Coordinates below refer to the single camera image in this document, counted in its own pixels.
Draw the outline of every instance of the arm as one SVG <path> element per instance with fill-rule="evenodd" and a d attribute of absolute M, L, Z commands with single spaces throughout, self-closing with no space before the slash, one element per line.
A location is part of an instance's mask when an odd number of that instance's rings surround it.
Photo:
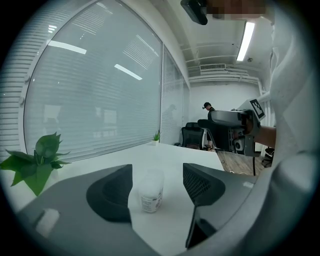
<path fill-rule="evenodd" d="M 274 149 L 276 146 L 276 128 L 261 126 L 254 141 Z"/>

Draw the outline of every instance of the window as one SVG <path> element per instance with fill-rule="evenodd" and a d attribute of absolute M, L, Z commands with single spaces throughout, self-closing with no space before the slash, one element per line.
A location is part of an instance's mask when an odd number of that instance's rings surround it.
<path fill-rule="evenodd" d="M 171 54 L 163 50 L 161 137 L 160 142 L 173 145 L 181 141 L 183 116 L 183 77 Z"/>
<path fill-rule="evenodd" d="M 162 42 L 124 4 L 90 5 L 56 34 L 34 70 L 27 152 L 54 132 L 69 161 L 151 141 L 160 127 L 161 66 Z"/>

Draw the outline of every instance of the black ceiling mount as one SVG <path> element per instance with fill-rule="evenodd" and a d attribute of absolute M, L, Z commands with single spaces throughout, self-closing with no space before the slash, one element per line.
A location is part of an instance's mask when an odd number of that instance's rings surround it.
<path fill-rule="evenodd" d="M 206 0 L 182 0 L 180 4 L 192 21 L 207 25 L 208 19 L 203 11 L 203 8 L 207 7 Z"/>

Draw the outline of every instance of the white desk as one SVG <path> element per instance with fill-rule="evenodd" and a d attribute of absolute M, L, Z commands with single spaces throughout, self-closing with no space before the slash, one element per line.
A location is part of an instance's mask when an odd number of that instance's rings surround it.
<path fill-rule="evenodd" d="M 133 188 L 128 199 L 134 231 L 155 251 L 173 256 L 186 250 L 194 205 L 183 185 L 183 163 L 224 170 L 215 152 L 151 143 L 75 161 L 58 170 L 59 180 L 101 169 L 132 164 Z M 148 169 L 164 172 L 163 201 L 154 213 L 142 211 L 137 185 Z"/>

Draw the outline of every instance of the ceiling vent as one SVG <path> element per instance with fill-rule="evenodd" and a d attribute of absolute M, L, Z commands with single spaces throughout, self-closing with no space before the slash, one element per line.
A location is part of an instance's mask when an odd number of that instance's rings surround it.
<path fill-rule="evenodd" d="M 225 69 L 226 69 L 226 64 L 210 64 L 210 65 L 201 65 L 200 66 L 201 72 L 222 71 Z"/>

